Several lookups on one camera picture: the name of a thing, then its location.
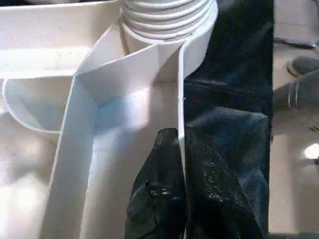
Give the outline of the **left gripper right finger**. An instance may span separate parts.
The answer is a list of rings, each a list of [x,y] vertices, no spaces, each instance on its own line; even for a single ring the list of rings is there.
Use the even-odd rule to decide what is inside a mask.
[[[214,107],[185,124],[189,239],[265,239],[269,118]]]

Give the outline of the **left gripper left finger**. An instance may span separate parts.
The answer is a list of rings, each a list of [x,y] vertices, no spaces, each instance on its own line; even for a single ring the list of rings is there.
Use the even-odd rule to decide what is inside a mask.
[[[176,128],[161,129],[131,191],[126,239],[181,239],[186,192]]]

